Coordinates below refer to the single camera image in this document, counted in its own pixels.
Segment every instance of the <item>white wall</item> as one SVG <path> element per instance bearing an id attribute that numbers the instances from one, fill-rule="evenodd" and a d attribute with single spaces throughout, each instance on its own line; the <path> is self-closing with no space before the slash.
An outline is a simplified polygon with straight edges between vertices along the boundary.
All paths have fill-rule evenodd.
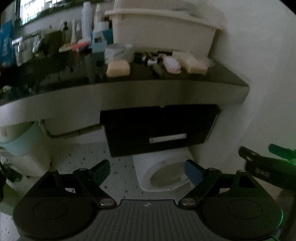
<path id="1" fill-rule="evenodd" d="M 1 24 L 15 19 L 15 1 L 13 1 L 6 9 L 1 13 Z"/>
<path id="2" fill-rule="evenodd" d="M 285 82 L 293 48 L 291 24 L 296 18 L 279 0 L 210 3 L 226 18 L 226 29 L 217 36 L 211 57 L 248 78 L 251 86 L 243 105 L 229 106 L 221 113 L 208 142 L 191 148 L 203 167 L 220 168 L 232 151 L 237 153 L 237 144 L 252 121 L 258 119 L 271 93 Z"/>
<path id="3" fill-rule="evenodd" d="M 285 20 L 289 25 L 289 34 L 286 36 L 292 46 L 296 46 L 296 16 L 291 11 L 287 11 Z M 268 103 L 264 106 L 258 116 L 247 128 L 246 133 L 240 139 L 233 152 L 221 164 L 222 170 L 233 172 L 235 168 L 241 168 L 244 162 L 237 157 L 239 146 L 243 145 L 255 152 L 275 157 L 268 152 L 270 143 L 279 146 L 296 149 L 296 50 L 291 47 L 286 56 L 286 66 L 280 80 L 281 84 L 272 93 Z M 274 188 L 267 183 L 263 186 L 275 197 L 280 189 Z"/>

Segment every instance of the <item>sponge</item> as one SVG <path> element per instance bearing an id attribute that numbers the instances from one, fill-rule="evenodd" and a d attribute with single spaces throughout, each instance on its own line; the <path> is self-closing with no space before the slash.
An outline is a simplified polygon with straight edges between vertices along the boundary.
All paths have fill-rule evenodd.
<path id="1" fill-rule="evenodd" d="M 114 61 L 108 64 L 107 77 L 115 78 L 129 76 L 131 67 L 126 60 Z"/>
<path id="2" fill-rule="evenodd" d="M 211 64 L 210 59 L 196 59 L 192 54 L 186 52 L 173 52 L 173 57 L 175 57 L 180 65 L 189 74 L 203 74 L 207 73 L 207 70 Z"/>

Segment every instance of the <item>light blue bucket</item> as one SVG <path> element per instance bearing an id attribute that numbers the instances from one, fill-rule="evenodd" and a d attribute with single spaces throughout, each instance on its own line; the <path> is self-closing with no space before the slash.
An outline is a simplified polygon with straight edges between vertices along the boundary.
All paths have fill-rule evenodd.
<path id="1" fill-rule="evenodd" d="M 15 156 L 26 155 L 36 143 L 38 137 L 43 134 L 38 122 L 35 122 L 23 135 L 10 143 L 0 143 L 8 152 Z"/>

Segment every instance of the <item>flexible pipe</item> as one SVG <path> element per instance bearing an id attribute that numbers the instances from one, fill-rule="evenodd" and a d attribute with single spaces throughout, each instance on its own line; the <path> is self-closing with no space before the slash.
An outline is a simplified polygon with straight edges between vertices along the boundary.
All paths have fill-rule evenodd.
<path id="1" fill-rule="evenodd" d="M 67 133 L 63 133 L 63 134 L 59 134 L 59 135 L 53 135 L 49 132 L 49 130 L 46 128 L 45 125 L 45 121 L 44 120 L 40 120 L 39 121 L 39 126 L 41 127 L 43 133 L 49 137 L 50 139 L 69 139 L 69 138 L 75 138 L 78 136 L 82 136 L 85 134 L 88 134 L 90 132 L 93 131 L 98 131 L 101 130 L 103 128 L 103 126 L 101 124 L 96 124 L 93 126 L 88 126 L 76 131 L 71 131 L 71 132 L 67 132 Z"/>

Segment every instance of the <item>white toilet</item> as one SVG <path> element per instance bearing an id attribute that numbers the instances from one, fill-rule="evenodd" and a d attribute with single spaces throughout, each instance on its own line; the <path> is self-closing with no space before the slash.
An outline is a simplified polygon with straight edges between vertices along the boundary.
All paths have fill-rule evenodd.
<path id="1" fill-rule="evenodd" d="M 188 147 L 133 155 L 140 188 L 146 192 L 172 191 L 189 182 L 184 163 L 193 157 Z"/>

